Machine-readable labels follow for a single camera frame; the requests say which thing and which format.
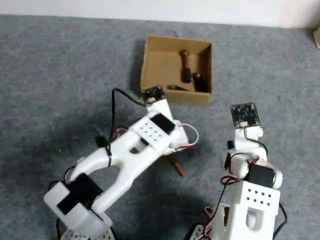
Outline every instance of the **cable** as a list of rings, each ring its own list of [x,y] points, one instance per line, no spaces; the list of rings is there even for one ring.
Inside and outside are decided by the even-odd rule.
[[[260,142],[258,140],[252,139],[252,138],[248,138],[247,137],[246,127],[243,128],[243,131],[244,131],[244,137],[245,137],[246,140],[261,145],[264,148],[266,155],[268,155],[268,148],[264,143],[262,143],[262,142]]]
[[[198,140],[199,140],[199,133],[198,133],[197,129],[196,129],[194,126],[192,126],[192,125],[190,125],[190,124],[187,124],[187,123],[180,123],[180,124],[177,124],[176,126],[177,126],[177,127],[182,127],[182,126],[189,127],[189,128],[191,128],[191,129],[194,131],[194,133],[195,133],[195,135],[196,135],[196,138],[195,138],[194,142],[189,143],[189,144],[185,144],[185,145],[181,145],[181,146],[179,146],[178,148],[175,149],[176,151],[181,151],[182,149],[190,148],[190,147],[194,146],[194,145],[198,142]]]
[[[216,216],[216,214],[217,214],[217,211],[218,211],[218,208],[219,208],[221,199],[222,199],[222,197],[223,197],[223,195],[224,195],[224,193],[225,193],[225,191],[226,191],[226,188],[227,188],[227,186],[228,186],[228,183],[229,183],[231,180],[232,180],[232,179],[230,178],[230,179],[228,179],[228,180],[226,181],[226,183],[225,183],[225,185],[224,185],[224,187],[223,187],[223,190],[222,190],[222,192],[221,192],[221,195],[220,195],[220,197],[219,197],[219,201],[218,201],[218,203],[217,203],[217,205],[216,205],[215,211],[214,211],[212,217],[210,218],[210,220],[208,221],[208,223],[204,226],[203,232],[202,232],[202,238],[199,238],[199,239],[204,239],[204,238],[207,237],[207,238],[209,238],[210,240],[213,240],[211,237],[207,236],[208,228],[209,228],[209,225],[211,224],[211,222],[213,221],[213,219],[215,218],[215,216]]]
[[[130,99],[132,102],[134,102],[135,104],[139,105],[139,106],[143,106],[145,107],[146,105],[134,100],[130,95],[128,95],[126,92],[124,92],[123,90],[119,89],[119,88],[114,88],[112,89],[112,94],[111,94],[111,128],[110,128],[110,134],[109,134],[109,138],[107,141],[107,146],[106,146],[106,151],[107,154],[109,156],[109,164],[108,167],[110,167],[111,165],[111,142],[113,140],[113,135],[114,135],[114,126],[115,126],[115,118],[116,118],[116,99],[115,99],[115,92],[121,93],[122,95],[124,95],[125,97],[127,97],[128,99]]]
[[[242,179],[239,179],[233,175],[225,175],[223,177],[221,177],[220,179],[220,183],[222,185],[231,185],[231,184],[235,184],[240,182]]]
[[[205,211],[205,213],[209,216],[209,218],[212,217],[212,213],[214,212],[214,210],[213,210],[212,207],[210,207],[210,206],[205,206],[205,207],[204,207],[204,211]]]
[[[281,202],[279,202],[279,207],[281,208],[282,213],[284,215],[284,221],[274,231],[272,240],[276,239],[276,236],[278,235],[278,233],[281,231],[281,229],[284,227],[284,225],[286,225],[288,223],[288,215],[286,213],[284,206],[282,206]]]
[[[61,240],[61,232],[60,232],[59,222],[60,222],[60,218],[57,218],[56,222],[55,222],[55,227],[56,227],[57,238],[58,238],[58,240]]]
[[[258,157],[258,158],[254,158],[254,157],[251,156],[249,153],[246,153],[246,152],[237,152],[237,153],[233,154],[233,155],[230,157],[230,159],[229,159],[228,171],[229,171],[229,173],[231,173],[231,174],[233,174],[232,171],[231,171],[231,159],[232,159],[234,156],[237,156],[237,155],[246,155],[246,156],[248,156],[249,158],[252,159],[251,164],[254,163],[255,161],[256,161],[256,162],[255,162],[254,164],[256,164],[257,161],[259,160],[259,157]]]

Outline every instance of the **metal mounting plate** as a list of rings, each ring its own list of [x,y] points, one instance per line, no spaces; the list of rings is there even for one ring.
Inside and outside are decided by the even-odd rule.
[[[109,229],[108,231],[105,232],[104,235],[96,239],[83,236],[77,232],[67,229],[64,232],[63,236],[61,237],[61,240],[116,240],[116,239],[111,229]]]
[[[202,235],[203,230],[204,230],[204,226],[202,226],[201,224],[196,225],[189,240],[198,239]]]

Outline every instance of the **open cardboard box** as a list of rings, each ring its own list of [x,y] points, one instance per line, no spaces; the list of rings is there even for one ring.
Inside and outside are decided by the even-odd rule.
[[[206,92],[195,89],[194,79],[191,83],[182,81],[182,58],[179,52],[188,50],[188,65],[191,75],[201,73],[205,82]],[[149,36],[144,49],[143,67],[141,71],[141,91],[162,86],[168,102],[190,105],[207,105],[212,92],[211,85],[211,52],[209,41]],[[183,90],[167,89],[168,85],[176,85]]]

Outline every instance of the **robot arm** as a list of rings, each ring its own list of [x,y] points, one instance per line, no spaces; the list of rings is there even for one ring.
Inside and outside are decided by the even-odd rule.
[[[112,226],[105,211],[134,180],[159,157],[189,143],[180,122],[173,120],[162,88],[147,90],[144,101],[147,115],[111,143],[110,157],[101,147],[80,159],[69,181],[57,183],[44,196],[45,203],[69,229],[90,238],[102,236]],[[103,191],[89,175],[109,166],[118,166],[120,172],[114,184]]]
[[[219,201],[212,208],[216,214],[206,225],[198,225],[189,239],[272,240],[280,200],[277,189],[283,175],[267,161],[268,150],[258,141],[263,130],[255,104],[232,105],[230,110],[234,140],[228,141],[228,149],[220,155],[224,170],[221,181],[225,177],[235,179],[229,187],[230,203]]]

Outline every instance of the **white wall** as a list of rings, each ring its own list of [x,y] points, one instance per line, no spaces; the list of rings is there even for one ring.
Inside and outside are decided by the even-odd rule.
[[[0,0],[0,14],[310,28],[320,0]]]

